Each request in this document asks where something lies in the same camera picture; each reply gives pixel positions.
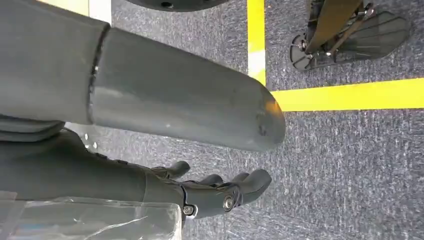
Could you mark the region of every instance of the gray fabric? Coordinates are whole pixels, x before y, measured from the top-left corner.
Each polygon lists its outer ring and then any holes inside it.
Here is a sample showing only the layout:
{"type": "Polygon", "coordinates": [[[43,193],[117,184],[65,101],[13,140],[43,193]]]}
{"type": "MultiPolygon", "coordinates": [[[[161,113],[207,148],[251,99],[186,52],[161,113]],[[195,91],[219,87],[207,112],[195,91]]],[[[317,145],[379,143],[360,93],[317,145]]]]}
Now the gray fabric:
{"type": "MultiPolygon", "coordinates": [[[[411,39],[380,60],[299,73],[288,42],[306,25],[302,0],[266,3],[267,80],[272,90],[376,82],[424,75],[424,2],[376,0],[413,20],[411,39]]],[[[246,2],[193,13],[163,13],[112,0],[113,24],[247,71],[246,2]]],[[[99,150],[149,167],[191,164],[185,179],[229,180],[261,167],[274,181],[257,202],[188,222],[184,239],[424,239],[424,110],[290,112],[284,144],[265,153],[108,128],[84,128],[99,150]]]]}

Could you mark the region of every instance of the prosthetic arm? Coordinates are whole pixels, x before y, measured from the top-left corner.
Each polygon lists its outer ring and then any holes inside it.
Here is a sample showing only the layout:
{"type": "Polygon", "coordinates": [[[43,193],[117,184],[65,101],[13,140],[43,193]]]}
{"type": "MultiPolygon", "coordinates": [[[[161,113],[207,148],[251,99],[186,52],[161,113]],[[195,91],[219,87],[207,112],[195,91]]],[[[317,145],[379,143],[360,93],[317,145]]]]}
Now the prosthetic arm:
{"type": "Polygon", "coordinates": [[[83,197],[175,203],[184,217],[256,200],[264,170],[178,182],[185,162],[147,168],[85,149],[65,122],[251,151],[285,121],[256,80],[107,23],[33,0],[0,1],[0,191],[17,200],[83,197]]]}

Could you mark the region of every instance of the clear plastic bag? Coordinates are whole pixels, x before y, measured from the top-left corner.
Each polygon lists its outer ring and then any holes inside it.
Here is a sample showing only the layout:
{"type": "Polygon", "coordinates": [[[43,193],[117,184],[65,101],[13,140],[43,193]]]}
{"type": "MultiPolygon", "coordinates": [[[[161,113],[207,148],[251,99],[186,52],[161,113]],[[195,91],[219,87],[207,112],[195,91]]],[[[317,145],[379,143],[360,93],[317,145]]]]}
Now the clear plastic bag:
{"type": "Polygon", "coordinates": [[[0,192],[0,240],[180,240],[181,209],[81,197],[14,200],[0,192]]]}

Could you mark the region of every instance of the prosthetic finger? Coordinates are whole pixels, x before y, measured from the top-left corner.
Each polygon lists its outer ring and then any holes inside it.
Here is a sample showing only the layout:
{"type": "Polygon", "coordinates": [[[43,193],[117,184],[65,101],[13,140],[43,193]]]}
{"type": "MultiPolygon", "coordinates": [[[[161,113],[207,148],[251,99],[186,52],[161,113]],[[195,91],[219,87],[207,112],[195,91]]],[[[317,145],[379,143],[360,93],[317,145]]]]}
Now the prosthetic finger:
{"type": "Polygon", "coordinates": [[[271,182],[272,178],[267,171],[263,169],[253,171],[244,181],[238,183],[243,196],[242,204],[248,204],[258,199],[271,182]]]}
{"type": "Polygon", "coordinates": [[[199,184],[216,187],[224,183],[224,180],[218,174],[211,174],[199,182],[199,184]]]}
{"type": "Polygon", "coordinates": [[[156,176],[164,179],[178,179],[190,170],[190,165],[185,161],[178,161],[171,167],[154,167],[151,169],[156,176]]]}

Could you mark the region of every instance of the metal screw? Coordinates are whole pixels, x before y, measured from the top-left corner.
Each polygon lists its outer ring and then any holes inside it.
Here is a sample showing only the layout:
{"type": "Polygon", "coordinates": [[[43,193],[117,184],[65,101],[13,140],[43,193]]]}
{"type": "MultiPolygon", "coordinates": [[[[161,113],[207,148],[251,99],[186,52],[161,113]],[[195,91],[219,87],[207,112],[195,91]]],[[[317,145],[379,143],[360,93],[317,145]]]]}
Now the metal screw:
{"type": "Polygon", "coordinates": [[[225,210],[231,210],[234,207],[234,199],[232,196],[226,196],[224,198],[223,207],[225,210]]]}
{"type": "Polygon", "coordinates": [[[195,207],[192,205],[185,205],[182,208],[182,212],[187,216],[193,215],[193,213],[195,212],[195,207]]]}

